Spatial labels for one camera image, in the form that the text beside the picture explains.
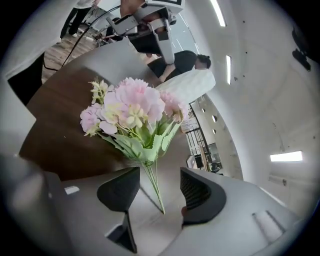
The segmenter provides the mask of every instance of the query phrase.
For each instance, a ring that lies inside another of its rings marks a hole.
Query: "rectangular light panel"
[[[225,27],[226,22],[225,22],[224,16],[222,15],[222,12],[221,12],[221,9],[220,9],[220,6],[219,6],[217,0],[211,0],[211,3],[213,5],[216,16],[218,17],[220,26]]]
[[[231,85],[231,57],[226,56],[226,81]]]
[[[299,162],[302,161],[302,151],[284,153],[284,154],[272,154],[270,155],[271,162]]]

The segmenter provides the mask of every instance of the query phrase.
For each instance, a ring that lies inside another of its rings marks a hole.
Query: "textured white vase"
[[[216,85],[214,74],[208,69],[194,69],[175,76],[160,84],[156,89],[174,94],[189,104],[206,94]]]

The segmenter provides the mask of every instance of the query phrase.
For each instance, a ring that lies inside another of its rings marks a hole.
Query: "robotic arm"
[[[116,22],[107,21],[118,35],[128,37],[140,53],[161,55],[168,65],[175,62],[169,26],[177,22],[176,14],[185,7],[185,0],[146,0],[133,14]],[[145,22],[148,15],[157,13],[159,18]]]

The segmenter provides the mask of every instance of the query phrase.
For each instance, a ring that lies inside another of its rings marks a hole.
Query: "table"
[[[20,155],[62,181],[114,172],[135,165],[99,137],[84,136],[80,113],[91,103],[95,77],[117,84],[126,77],[159,84],[148,66],[126,40],[94,49],[57,71],[34,95],[28,109],[36,117]],[[130,209],[131,227],[138,254],[156,256],[180,233],[180,167],[190,155],[185,134],[178,131],[163,158],[158,161],[158,180],[166,215],[150,201],[157,201],[152,186],[141,171],[141,187]]]

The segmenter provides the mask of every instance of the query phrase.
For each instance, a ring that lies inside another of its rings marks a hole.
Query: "wooden floor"
[[[73,59],[85,54],[95,48],[97,48],[97,44],[95,41],[89,41],[85,37],[90,37],[94,34],[94,30],[89,30],[89,32],[80,40],[72,55],[69,57],[67,62],[72,61]],[[54,46],[50,47],[44,53],[44,63],[47,68],[59,70],[62,64],[65,62],[66,58],[70,54],[72,48],[79,37],[74,38],[68,33],[62,39],[61,43],[57,43]],[[56,71],[48,70],[45,67],[42,69],[42,82],[47,81]]]

